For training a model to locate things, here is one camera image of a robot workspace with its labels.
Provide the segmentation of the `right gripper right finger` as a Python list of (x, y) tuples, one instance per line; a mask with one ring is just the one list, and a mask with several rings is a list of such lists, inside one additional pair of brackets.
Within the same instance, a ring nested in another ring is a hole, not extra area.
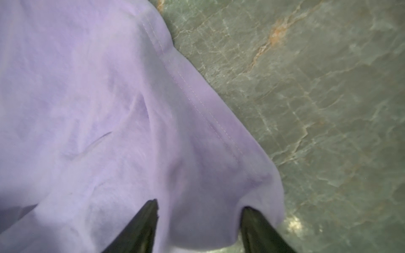
[(240, 233), (245, 253), (296, 253), (264, 215), (254, 208), (243, 208)]

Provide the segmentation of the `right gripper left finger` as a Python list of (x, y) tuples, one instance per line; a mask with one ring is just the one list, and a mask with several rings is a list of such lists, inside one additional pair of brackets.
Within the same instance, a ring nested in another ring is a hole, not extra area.
[(103, 253), (152, 253), (158, 209), (157, 199), (148, 200)]

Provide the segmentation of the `purple t-shirt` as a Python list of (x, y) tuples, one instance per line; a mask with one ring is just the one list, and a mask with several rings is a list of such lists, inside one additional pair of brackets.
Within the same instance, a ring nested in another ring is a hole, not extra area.
[(284, 219), (281, 177), (149, 1), (1, 2), (1, 252), (100, 253), (157, 199), (155, 253)]

